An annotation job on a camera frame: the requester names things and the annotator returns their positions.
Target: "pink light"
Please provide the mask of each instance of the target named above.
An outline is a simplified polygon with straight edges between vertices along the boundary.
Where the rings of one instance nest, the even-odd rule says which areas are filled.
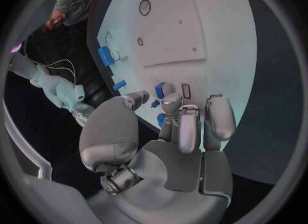
[[[22,44],[20,43],[19,45],[15,46],[11,49],[11,53],[17,52],[18,50],[20,50],[21,47],[22,47]]]

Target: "small blue object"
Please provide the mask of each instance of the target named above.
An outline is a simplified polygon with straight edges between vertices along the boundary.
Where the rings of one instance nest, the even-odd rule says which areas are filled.
[[[118,89],[122,88],[122,87],[125,86],[125,85],[126,85],[126,82],[125,82],[124,80],[122,80],[122,81],[118,82],[117,84],[115,84],[115,85],[113,86],[113,89],[114,89],[114,90],[118,90]]]
[[[157,107],[160,104],[159,100],[155,100],[151,103],[151,107]]]
[[[159,125],[160,127],[163,127],[164,120],[165,120],[165,114],[159,114],[159,115],[157,115],[157,121],[158,121],[158,125]]]
[[[99,55],[105,66],[109,66],[114,63],[114,60],[111,57],[111,53],[108,47],[104,46],[99,48]]]
[[[155,87],[155,90],[156,90],[156,94],[157,94],[157,97],[159,98],[159,99],[163,99],[164,98],[164,94],[163,94],[163,85],[164,85],[165,83],[160,83],[160,84],[158,84],[156,87]]]

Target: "person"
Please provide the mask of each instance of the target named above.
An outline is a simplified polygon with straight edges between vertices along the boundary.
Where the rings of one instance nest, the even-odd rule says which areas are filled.
[[[91,0],[57,0],[44,29],[52,31],[62,25],[71,26],[87,19],[90,5]]]

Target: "black background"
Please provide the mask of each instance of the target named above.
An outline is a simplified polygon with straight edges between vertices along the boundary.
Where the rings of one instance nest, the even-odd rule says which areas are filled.
[[[22,6],[19,0],[1,0],[1,16],[0,23],[2,26],[1,39],[4,39],[5,28],[3,25],[9,24],[8,15],[13,9],[18,6]],[[298,10],[302,13],[302,16],[308,21],[308,0],[291,0]],[[297,191],[293,194],[290,201],[283,207],[279,214],[274,217],[270,223],[284,223],[285,221],[291,221],[292,223],[305,220],[305,201],[306,191],[305,186],[308,185],[308,176],[304,176]],[[29,214],[25,207],[15,197],[15,194],[11,191],[10,185],[6,182],[4,175],[0,177],[0,223],[36,223],[36,220]]]

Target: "gray t-shirt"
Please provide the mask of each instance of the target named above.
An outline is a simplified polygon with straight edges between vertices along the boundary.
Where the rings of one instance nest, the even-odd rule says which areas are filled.
[[[66,19],[63,24],[70,26],[86,19],[90,5],[91,0],[57,0],[54,11],[64,11]]]

